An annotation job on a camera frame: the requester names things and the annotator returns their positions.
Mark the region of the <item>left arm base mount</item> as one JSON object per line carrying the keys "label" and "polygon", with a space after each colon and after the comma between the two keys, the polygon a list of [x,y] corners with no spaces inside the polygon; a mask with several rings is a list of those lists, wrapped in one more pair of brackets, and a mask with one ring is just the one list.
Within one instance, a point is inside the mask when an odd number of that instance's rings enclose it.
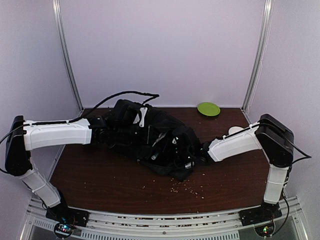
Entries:
{"label": "left arm base mount", "polygon": [[46,210],[45,217],[71,226],[86,227],[89,214],[88,211],[75,208],[53,207]]}

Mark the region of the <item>black student backpack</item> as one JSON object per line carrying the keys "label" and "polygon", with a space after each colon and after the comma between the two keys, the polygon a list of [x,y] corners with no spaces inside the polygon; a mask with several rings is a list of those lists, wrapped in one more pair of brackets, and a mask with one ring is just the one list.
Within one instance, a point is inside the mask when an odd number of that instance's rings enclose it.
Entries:
{"label": "black student backpack", "polygon": [[[116,145],[110,149],[138,161],[160,176],[171,176],[180,182],[186,180],[193,172],[193,166],[176,167],[170,160],[170,147],[173,135],[191,133],[194,130],[167,112],[151,106],[147,114],[147,125],[150,127],[148,147]],[[151,156],[155,153],[158,153],[158,157],[152,160]]]}

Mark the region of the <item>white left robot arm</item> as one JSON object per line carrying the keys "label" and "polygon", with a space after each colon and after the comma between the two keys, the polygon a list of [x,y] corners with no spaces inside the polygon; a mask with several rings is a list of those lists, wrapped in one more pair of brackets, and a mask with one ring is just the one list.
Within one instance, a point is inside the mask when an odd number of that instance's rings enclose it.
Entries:
{"label": "white left robot arm", "polygon": [[129,145],[143,136],[151,109],[146,103],[120,99],[106,116],[87,114],[71,120],[32,121],[18,115],[3,137],[6,144],[2,172],[20,178],[55,217],[67,222],[72,211],[63,193],[39,172],[31,152],[59,145]]}

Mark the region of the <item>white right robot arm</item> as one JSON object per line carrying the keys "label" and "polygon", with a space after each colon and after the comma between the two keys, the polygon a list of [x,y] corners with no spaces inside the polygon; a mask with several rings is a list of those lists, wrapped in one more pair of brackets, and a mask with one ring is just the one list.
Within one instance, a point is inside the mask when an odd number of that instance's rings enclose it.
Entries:
{"label": "white right robot arm", "polygon": [[263,205],[256,210],[259,220],[268,220],[289,180],[294,156],[294,134],[270,114],[246,128],[233,126],[227,135],[204,143],[187,144],[182,151],[194,163],[218,163],[243,153],[262,150],[269,164]]}

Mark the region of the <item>green white glue stick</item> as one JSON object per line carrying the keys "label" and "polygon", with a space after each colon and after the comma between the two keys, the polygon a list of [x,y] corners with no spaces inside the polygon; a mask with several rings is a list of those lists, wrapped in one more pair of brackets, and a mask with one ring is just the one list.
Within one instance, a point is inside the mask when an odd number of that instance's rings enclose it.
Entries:
{"label": "green white glue stick", "polygon": [[154,161],[158,156],[159,156],[159,154],[158,154],[158,153],[155,153],[155,154],[153,154],[153,155],[151,156],[151,159]]}

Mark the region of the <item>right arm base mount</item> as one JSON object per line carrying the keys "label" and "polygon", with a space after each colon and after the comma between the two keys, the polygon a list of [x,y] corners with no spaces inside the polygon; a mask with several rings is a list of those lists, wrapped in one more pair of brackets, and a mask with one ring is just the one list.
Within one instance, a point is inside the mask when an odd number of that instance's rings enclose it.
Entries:
{"label": "right arm base mount", "polygon": [[272,208],[262,206],[244,209],[241,210],[238,214],[243,227],[270,222],[275,218],[279,218],[283,215],[279,207]]}

